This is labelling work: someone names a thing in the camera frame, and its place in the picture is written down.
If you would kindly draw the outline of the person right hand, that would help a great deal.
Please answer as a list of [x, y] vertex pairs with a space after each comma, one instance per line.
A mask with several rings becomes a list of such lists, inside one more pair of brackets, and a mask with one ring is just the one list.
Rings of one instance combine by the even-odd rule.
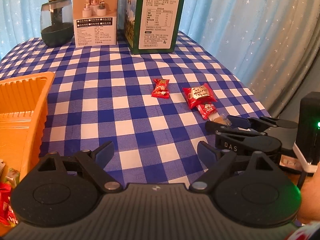
[[319, 164], [312, 178], [306, 178], [302, 189], [302, 204], [298, 211], [297, 219], [308, 224], [319, 221], [320, 218], [320, 172]]

